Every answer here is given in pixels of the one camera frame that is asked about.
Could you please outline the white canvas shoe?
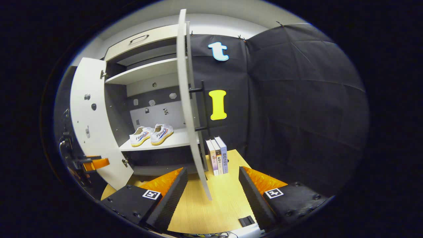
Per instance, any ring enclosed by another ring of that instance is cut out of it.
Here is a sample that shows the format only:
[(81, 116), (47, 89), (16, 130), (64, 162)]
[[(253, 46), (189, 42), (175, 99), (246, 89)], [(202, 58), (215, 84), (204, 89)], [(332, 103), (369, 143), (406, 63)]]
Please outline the white canvas shoe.
[(150, 134), (150, 142), (153, 146), (162, 144), (174, 132), (173, 126), (169, 124), (156, 124)]
[(154, 128), (140, 126), (136, 129), (133, 134), (129, 135), (129, 141), (132, 147), (138, 147), (144, 143), (145, 140), (149, 139), (153, 133)]

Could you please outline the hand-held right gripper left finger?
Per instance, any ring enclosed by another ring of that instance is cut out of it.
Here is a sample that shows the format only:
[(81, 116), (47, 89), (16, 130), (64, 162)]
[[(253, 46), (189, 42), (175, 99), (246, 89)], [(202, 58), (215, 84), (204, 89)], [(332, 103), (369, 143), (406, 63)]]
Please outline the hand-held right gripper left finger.
[(126, 185), (101, 204), (137, 226), (164, 232), (168, 230), (187, 182), (186, 168), (179, 168), (141, 186)]

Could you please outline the white cabinet drawer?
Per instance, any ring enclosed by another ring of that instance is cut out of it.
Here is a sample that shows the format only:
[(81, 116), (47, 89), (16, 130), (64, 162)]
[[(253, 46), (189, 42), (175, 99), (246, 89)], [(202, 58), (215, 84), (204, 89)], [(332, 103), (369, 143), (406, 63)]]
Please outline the white cabinet drawer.
[[(171, 24), (162, 27), (150, 29), (133, 36), (130, 36), (112, 46), (110, 46), (104, 56), (104, 61), (117, 63), (135, 54), (143, 53), (148, 50), (157, 49), (159, 47), (172, 46), (176, 44), (178, 30), (182, 29), (186, 36), (188, 23)], [(149, 34), (149, 37), (140, 42), (129, 42), (139, 36)]]

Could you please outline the white pink book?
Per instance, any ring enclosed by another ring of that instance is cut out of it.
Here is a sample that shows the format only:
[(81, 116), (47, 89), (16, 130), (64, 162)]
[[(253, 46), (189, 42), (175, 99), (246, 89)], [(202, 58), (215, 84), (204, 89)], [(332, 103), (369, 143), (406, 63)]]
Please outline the white pink book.
[(213, 174), (214, 176), (218, 176), (219, 172), (218, 172), (218, 164), (217, 164), (217, 158), (216, 158), (216, 150), (211, 140), (206, 140), (206, 144), (209, 151), (209, 157), (210, 157), (210, 161), (211, 161), (211, 165), (213, 169)]

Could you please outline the black backdrop cloth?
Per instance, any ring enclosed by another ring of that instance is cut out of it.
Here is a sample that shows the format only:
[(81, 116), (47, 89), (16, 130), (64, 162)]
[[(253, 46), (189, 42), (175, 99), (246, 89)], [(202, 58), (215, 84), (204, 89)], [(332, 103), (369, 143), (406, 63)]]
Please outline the black backdrop cloth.
[[(246, 43), (223, 35), (189, 36), (193, 79), (205, 83), (210, 133), (201, 131), (204, 156), (206, 140), (220, 137), (253, 169), (336, 195), (361, 160), (369, 126), (364, 84), (339, 46), (307, 23), (278, 26)], [(54, 139), (59, 153), (59, 138), (70, 132), (74, 154), (83, 156), (69, 111), (76, 67), (68, 67), (58, 88)], [(82, 187), (99, 199), (106, 182), (98, 173), (83, 172)]]

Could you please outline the white orange book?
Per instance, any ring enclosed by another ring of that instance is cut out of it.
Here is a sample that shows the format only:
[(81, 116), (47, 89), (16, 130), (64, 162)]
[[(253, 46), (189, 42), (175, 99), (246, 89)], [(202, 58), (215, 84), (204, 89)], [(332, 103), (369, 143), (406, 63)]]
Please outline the white orange book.
[(222, 165), (221, 165), (221, 151), (220, 151), (220, 147), (219, 147), (219, 145), (216, 143), (216, 140), (211, 140), (212, 141), (212, 144), (213, 144), (213, 146), (214, 146), (214, 148), (215, 148), (215, 150), (216, 150), (216, 159), (217, 159), (217, 164), (218, 164), (218, 172), (219, 172), (219, 175), (222, 175), (222, 174), (220, 174), (220, 173), (222, 173)]

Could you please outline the grey white shoe cabinet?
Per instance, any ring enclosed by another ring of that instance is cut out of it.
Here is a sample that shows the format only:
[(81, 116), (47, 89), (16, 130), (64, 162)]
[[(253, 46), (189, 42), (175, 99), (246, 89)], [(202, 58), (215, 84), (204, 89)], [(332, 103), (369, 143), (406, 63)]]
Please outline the grey white shoe cabinet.
[[(192, 71), (191, 40), (188, 35), (186, 51), (189, 88), (200, 88)], [(124, 165), (133, 169), (133, 175), (159, 176), (179, 167), (198, 174), (188, 142), (186, 123), (178, 83), (176, 45), (159, 47), (135, 54), (117, 63), (105, 61), (105, 103), (115, 140), (124, 156)], [(196, 100), (201, 93), (190, 96), (195, 128), (200, 126)], [(155, 128), (156, 124), (169, 124), (174, 132), (162, 144), (153, 146), (150, 138), (138, 147), (132, 147), (129, 135), (140, 126)], [(204, 172), (207, 161), (201, 131), (197, 143)]]

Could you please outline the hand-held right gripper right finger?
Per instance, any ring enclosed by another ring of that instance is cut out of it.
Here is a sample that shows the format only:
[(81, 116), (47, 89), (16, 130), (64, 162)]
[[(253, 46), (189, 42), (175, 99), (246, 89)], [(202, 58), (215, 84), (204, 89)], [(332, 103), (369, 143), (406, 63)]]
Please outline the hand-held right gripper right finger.
[(302, 182), (287, 184), (246, 166), (239, 167), (239, 182), (263, 230), (295, 226), (331, 200)]

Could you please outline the white cabinet door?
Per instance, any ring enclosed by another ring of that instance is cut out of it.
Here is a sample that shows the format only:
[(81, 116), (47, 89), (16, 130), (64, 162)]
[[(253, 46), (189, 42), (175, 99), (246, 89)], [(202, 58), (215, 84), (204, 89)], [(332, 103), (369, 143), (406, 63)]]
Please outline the white cabinet door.
[(97, 173), (115, 190), (127, 185), (133, 169), (124, 165), (124, 156), (115, 140), (105, 103), (103, 60), (83, 57), (73, 76), (70, 90), (70, 114), (76, 139), (88, 156), (107, 158), (109, 164)]
[(207, 184), (207, 178), (204, 172), (202, 157), (197, 143), (197, 133), (195, 131), (194, 116), (192, 112), (190, 91), (188, 85), (188, 69), (187, 62), (189, 61), (190, 53), (186, 51), (187, 36), (189, 35), (189, 26), (186, 22), (186, 9), (181, 9), (178, 17), (178, 28), (176, 36), (176, 56), (177, 56), (177, 71), (180, 98), (182, 104), (182, 111), (186, 123), (186, 131), (188, 135), (188, 142), (192, 152), (193, 161), (196, 171), (202, 183), (203, 190), (208, 200), (212, 200), (210, 189)]

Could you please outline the blue purple book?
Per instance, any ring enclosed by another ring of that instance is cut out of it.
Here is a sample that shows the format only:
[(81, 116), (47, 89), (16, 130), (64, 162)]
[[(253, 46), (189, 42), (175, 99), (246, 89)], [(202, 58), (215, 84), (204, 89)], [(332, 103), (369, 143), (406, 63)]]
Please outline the blue purple book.
[(216, 143), (219, 145), (220, 151), (221, 151), (220, 154), (221, 154), (222, 173), (220, 174), (227, 174), (229, 172), (228, 147), (220, 137), (215, 137), (214, 139), (216, 140)]

